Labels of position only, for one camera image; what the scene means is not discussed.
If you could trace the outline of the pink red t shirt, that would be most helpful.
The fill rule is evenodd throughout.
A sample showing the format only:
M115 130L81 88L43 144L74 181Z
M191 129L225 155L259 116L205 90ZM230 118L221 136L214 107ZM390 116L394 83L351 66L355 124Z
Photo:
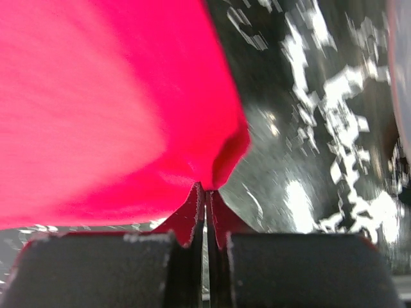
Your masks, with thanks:
M1 228L169 216L249 144L203 1L1 2Z

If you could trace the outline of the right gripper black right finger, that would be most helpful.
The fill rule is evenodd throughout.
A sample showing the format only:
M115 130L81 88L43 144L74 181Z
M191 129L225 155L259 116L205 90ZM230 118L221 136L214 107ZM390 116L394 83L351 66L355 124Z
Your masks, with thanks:
M400 307L383 257L353 234L253 231L205 196L212 307Z

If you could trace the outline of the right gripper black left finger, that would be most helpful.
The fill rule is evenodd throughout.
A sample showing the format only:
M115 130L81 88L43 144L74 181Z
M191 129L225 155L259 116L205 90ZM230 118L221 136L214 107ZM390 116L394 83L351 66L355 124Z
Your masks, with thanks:
M40 233L22 249L2 307L200 307L204 190L149 232Z

